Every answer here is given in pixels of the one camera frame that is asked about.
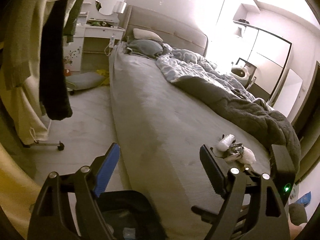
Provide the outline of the black hanging garment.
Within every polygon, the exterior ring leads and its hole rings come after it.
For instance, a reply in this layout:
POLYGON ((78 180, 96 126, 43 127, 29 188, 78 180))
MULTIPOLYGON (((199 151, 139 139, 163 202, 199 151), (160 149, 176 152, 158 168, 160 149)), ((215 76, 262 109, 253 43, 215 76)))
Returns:
POLYGON ((40 53, 40 102, 52 120, 70 118, 69 103, 63 63, 63 24, 67 0, 53 4, 48 20, 42 29, 40 53))

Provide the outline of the beige hanging coat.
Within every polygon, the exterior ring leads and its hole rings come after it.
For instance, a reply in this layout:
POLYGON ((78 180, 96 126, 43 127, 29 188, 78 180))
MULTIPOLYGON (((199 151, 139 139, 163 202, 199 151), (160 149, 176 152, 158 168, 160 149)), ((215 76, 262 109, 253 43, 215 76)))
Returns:
POLYGON ((4 39, 1 100, 25 145, 48 138, 39 100, 46 4, 47 0, 14 0, 4 39))

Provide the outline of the grey bed mattress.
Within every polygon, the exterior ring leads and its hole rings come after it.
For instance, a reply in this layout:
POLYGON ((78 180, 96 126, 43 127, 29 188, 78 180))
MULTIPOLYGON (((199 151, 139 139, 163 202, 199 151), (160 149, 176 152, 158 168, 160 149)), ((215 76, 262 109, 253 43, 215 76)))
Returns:
POLYGON ((269 171, 268 153, 250 134, 170 84, 153 59, 118 44, 110 56, 112 112, 132 189, 157 211, 169 239, 204 239, 210 225, 194 205, 218 212, 223 204, 200 162, 202 145, 233 134, 253 151, 255 171, 269 171))

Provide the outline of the grey upholstered headboard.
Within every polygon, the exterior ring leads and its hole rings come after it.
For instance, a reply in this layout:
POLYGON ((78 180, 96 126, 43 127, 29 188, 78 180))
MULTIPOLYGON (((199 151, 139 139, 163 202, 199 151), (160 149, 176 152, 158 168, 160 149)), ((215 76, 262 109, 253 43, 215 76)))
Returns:
POLYGON ((133 29, 145 29, 159 35, 172 47, 187 49, 206 56, 208 37, 199 28, 191 27, 172 17, 150 9, 128 5, 119 16, 120 27, 126 30, 123 40, 133 35, 133 29))

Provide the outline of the olive green hanging garment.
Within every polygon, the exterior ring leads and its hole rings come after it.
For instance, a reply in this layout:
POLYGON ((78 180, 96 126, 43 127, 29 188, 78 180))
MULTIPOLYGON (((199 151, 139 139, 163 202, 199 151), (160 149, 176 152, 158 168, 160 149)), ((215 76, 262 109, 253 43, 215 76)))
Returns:
POLYGON ((78 17, 80 15, 81 7, 84 0, 68 0, 65 22, 63 28, 63 40, 65 44, 74 41, 75 28, 78 17))

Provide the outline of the white cat bed pod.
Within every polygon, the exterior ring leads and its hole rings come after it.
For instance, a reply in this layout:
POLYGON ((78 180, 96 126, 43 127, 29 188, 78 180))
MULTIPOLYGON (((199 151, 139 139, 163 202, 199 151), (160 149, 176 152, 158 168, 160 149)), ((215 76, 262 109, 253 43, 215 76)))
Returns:
POLYGON ((245 66, 236 64, 231 68, 231 76, 240 81, 247 81, 250 74, 245 66))

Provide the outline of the red box on floor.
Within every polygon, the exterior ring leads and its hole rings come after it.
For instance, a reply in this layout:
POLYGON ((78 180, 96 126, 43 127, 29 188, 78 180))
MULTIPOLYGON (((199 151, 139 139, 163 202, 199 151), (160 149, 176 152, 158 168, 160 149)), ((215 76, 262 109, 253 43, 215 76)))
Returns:
POLYGON ((69 69, 64 69, 65 76, 71 76, 71 71, 69 69))

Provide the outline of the black trash bin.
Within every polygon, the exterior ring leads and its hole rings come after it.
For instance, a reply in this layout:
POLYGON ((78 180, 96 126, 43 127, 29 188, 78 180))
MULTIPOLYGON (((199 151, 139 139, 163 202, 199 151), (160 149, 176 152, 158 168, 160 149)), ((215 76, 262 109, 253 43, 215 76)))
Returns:
POLYGON ((104 192, 97 205, 116 239, 167 239, 159 217, 140 192, 104 192))

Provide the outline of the dark grey fleece blanket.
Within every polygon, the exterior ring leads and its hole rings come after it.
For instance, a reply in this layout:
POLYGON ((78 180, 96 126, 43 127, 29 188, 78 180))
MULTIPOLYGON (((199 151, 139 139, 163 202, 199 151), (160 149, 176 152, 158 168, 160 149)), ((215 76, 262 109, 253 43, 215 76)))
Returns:
POLYGON ((267 150, 283 145, 291 157, 295 174, 300 171, 300 142, 293 126, 282 113, 266 110, 261 105, 241 99, 226 89, 200 77, 183 76, 173 85, 202 101, 222 118, 257 139, 267 150))

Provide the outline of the cream pillow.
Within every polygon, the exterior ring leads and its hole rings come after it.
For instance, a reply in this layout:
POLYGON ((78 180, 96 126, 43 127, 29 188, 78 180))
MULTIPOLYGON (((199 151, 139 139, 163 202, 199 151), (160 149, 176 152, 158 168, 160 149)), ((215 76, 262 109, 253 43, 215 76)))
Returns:
POLYGON ((163 42, 163 39, 153 31, 133 28, 133 36, 135 39, 154 40, 163 42))

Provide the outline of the blue paper on floor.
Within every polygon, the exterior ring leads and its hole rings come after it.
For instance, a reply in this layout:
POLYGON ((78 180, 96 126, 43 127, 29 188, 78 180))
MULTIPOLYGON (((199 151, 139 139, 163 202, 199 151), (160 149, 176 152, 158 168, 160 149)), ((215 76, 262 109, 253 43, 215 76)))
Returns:
POLYGON ((301 196, 296 203, 299 205, 302 205, 304 207, 307 207, 311 202, 311 191, 301 196))

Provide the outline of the grey padded stool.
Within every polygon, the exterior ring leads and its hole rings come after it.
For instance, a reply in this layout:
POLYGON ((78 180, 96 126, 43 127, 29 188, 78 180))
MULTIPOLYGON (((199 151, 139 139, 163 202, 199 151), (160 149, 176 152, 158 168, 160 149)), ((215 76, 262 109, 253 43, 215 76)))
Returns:
POLYGON ((66 77, 66 86, 71 90, 84 90, 101 85, 103 77, 95 72, 87 72, 66 77))

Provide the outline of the white dressing table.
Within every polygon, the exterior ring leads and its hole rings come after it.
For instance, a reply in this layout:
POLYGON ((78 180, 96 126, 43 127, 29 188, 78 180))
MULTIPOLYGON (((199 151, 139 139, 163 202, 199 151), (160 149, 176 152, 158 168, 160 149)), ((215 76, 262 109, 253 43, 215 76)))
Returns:
POLYGON ((109 43, 110 37, 115 36, 115 42, 123 38, 125 30, 119 26, 118 14, 102 15, 96 9, 96 1, 85 2, 82 6, 86 9, 84 19, 89 23, 77 25, 74 41, 65 44, 63 40, 63 63, 65 69, 71 73, 101 69, 96 63, 87 63, 82 60, 83 54, 100 55, 109 43))

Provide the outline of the white clothes rack base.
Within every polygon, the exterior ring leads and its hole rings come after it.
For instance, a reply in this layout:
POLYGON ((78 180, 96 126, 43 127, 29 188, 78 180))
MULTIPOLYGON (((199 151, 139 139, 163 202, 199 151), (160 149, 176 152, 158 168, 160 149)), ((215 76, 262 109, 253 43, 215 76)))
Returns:
POLYGON ((58 143, 53 143, 53 142, 48 142, 47 140, 46 141, 37 140, 35 137, 35 132, 34 132, 33 128, 30 129, 30 135, 33 139, 32 144, 24 144, 23 141, 20 140, 20 142, 24 148, 31 148, 33 146, 39 146, 39 147, 55 147, 55 148, 57 148, 58 151, 63 151, 65 149, 65 145, 62 141, 59 141, 58 143))

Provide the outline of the grey-blue pillow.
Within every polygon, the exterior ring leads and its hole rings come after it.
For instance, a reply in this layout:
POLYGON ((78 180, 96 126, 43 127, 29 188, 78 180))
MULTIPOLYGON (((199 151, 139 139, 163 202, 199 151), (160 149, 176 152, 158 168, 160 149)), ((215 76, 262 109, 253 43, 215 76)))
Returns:
POLYGON ((162 46, 153 40, 138 39, 133 40, 126 45, 132 53, 139 53, 149 57, 157 57, 163 53, 162 46))

